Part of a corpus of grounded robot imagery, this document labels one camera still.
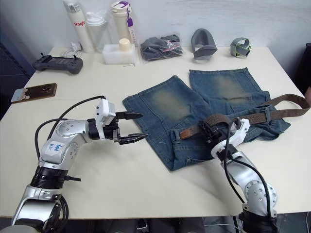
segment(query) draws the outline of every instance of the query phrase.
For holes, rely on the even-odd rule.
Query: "brown belt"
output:
[[[270,113],[269,119],[267,119],[266,113],[249,114],[245,116],[240,116],[239,119],[243,119],[243,118],[248,119],[249,123],[252,125],[252,124],[268,122],[270,120],[281,119],[284,117],[298,117],[298,116],[304,115],[310,109],[310,104],[306,101],[305,98],[294,95],[294,94],[286,94],[286,95],[276,97],[270,101],[263,103],[262,105],[271,104],[272,106],[276,106],[278,103],[285,101],[285,100],[298,104],[301,107],[301,109],[276,110]],[[226,123],[229,125],[231,120],[227,116],[217,113],[217,114],[213,114],[209,116],[204,121],[208,123],[210,126],[214,126],[219,123]],[[191,136],[199,132],[200,132],[199,126],[193,125],[180,133],[180,139],[183,140],[183,139],[190,138]]]

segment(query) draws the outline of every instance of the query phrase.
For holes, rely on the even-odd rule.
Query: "white cable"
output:
[[[221,223],[221,224],[207,224],[207,225],[204,225],[205,227],[207,226],[223,226],[223,225],[226,225],[226,226],[231,226],[231,227],[234,227],[236,229],[238,229],[240,232],[242,232],[239,228],[237,228],[236,226],[233,226],[231,224],[225,224],[225,223]]]
[[[310,232],[309,232],[309,226],[308,226],[308,215],[309,215],[309,213],[310,213],[310,212],[307,212],[307,215],[306,215],[306,225],[307,225],[307,232],[308,232],[308,233],[310,233]]]

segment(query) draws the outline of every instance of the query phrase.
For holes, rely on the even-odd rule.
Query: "floor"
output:
[[[308,233],[306,215],[306,212],[279,214],[277,219],[279,233]],[[0,217],[0,230],[10,226],[10,223],[10,218]],[[105,233],[98,229],[100,225],[103,225],[103,221],[101,220],[69,220],[62,233]],[[206,225],[206,233],[236,233],[235,228],[232,226],[234,223],[231,216],[205,217],[204,225]],[[241,229],[241,222],[238,221],[238,225]],[[311,228],[311,214],[308,216],[308,226]]]

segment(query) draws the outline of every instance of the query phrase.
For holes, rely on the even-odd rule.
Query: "jeans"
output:
[[[196,134],[180,140],[179,133],[199,120],[222,113],[229,118],[265,112],[268,121],[252,125],[244,142],[256,138],[276,139],[290,124],[282,119],[269,121],[275,108],[261,106],[270,100],[262,91],[247,68],[222,71],[190,70],[190,84],[185,85],[177,76],[123,100],[128,111],[143,113],[134,121],[166,167],[182,167],[210,160],[210,150],[205,137]]]

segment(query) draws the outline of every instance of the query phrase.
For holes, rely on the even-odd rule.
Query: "black controller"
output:
[[[83,66],[81,58],[76,57],[52,57],[51,55],[43,55],[36,62],[33,63],[33,67],[36,70],[43,71],[45,69],[59,69],[68,70],[71,74],[77,74],[80,72]]]

